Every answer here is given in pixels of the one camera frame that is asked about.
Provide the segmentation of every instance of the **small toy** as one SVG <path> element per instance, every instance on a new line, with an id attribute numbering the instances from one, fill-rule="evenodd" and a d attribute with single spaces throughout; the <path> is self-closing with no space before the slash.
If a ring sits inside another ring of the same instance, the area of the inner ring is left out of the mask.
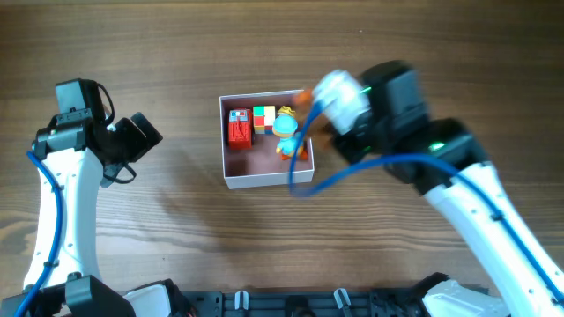
<path id="1" fill-rule="evenodd" d="M 272 132 L 276 136 L 280 136 L 280 142 L 276 147 L 276 153 L 280 154 L 282 160 L 291 158 L 295 153 L 296 142 L 300 139 L 298 122 L 294 118 L 295 111 L 290 107 L 282 107 L 278 111 L 278 118 L 274 121 Z M 308 159 L 308 153 L 304 151 L 303 144 L 298 148 L 298 158 Z"/>
<path id="2" fill-rule="evenodd" d="M 276 119 L 274 106 L 253 107 L 253 126 L 257 134 L 272 134 L 272 125 Z"/>
<path id="3" fill-rule="evenodd" d="M 229 111 L 229 149 L 245 150 L 252 147 L 249 118 L 250 110 L 248 109 Z"/>

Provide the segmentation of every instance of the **red block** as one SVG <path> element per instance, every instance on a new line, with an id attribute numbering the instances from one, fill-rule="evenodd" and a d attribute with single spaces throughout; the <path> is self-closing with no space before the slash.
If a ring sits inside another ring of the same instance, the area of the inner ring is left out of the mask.
<path id="1" fill-rule="evenodd" d="M 244 150 L 250 149 L 252 147 L 251 143 L 251 127 L 250 127 L 250 116 L 251 113 L 248 109 L 235 109 L 244 110 L 247 112 L 247 120 L 241 121 L 239 118 L 236 121 L 229 122 L 229 149 L 231 150 Z"/>

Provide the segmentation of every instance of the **robotic arm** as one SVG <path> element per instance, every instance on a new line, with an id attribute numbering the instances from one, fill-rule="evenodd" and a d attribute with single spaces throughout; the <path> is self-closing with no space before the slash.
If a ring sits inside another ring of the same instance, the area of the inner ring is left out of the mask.
<path id="1" fill-rule="evenodd" d="M 415 71 L 406 63 L 379 64 L 360 76 L 327 75 L 313 91 L 314 107 L 335 130 L 333 145 L 350 163 L 367 154 L 422 153 L 450 163 L 497 206 L 457 178 L 420 163 L 386 170 L 412 184 L 460 233 L 498 287 L 512 316 L 564 316 L 562 271 L 517 214 L 494 165 L 475 137 L 454 119 L 431 120 Z M 440 291 L 423 298 L 432 316 L 476 315 L 473 305 Z"/>

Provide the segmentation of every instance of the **green light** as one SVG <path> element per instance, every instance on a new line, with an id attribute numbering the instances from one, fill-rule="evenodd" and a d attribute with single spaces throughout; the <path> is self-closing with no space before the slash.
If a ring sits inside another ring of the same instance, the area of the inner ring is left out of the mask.
<path id="1" fill-rule="evenodd" d="M 372 90 L 372 87 L 368 86 L 368 87 L 364 88 L 363 90 L 361 90 L 360 93 L 370 92 L 371 90 Z"/>
<path id="2" fill-rule="evenodd" d="M 437 151 L 444 146 L 443 142 L 435 142 L 429 146 L 430 151 Z"/>

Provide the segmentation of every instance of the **cardboard box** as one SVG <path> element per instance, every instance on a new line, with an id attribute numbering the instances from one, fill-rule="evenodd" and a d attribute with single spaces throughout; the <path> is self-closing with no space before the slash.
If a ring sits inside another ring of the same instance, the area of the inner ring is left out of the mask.
<path id="1" fill-rule="evenodd" d="M 291 106 L 292 96 L 298 92 L 300 90 L 219 97 L 223 177 L 230 189 L 287 184 L 290 160 L 283 161 L 276 153 L 280 138 L 274 135 L 254 134 L 252 149 L 229 150 L 227 145 L 229 111 L 237 108 L 252 110 L 253 106 L 276 106 L 278 111 L 282 106 Z M 296 162 L 295 182 L 309 182 L 314 177 L 314 152 L 311 139 L 307 140 L 307 147 L 308 160 Z"/>

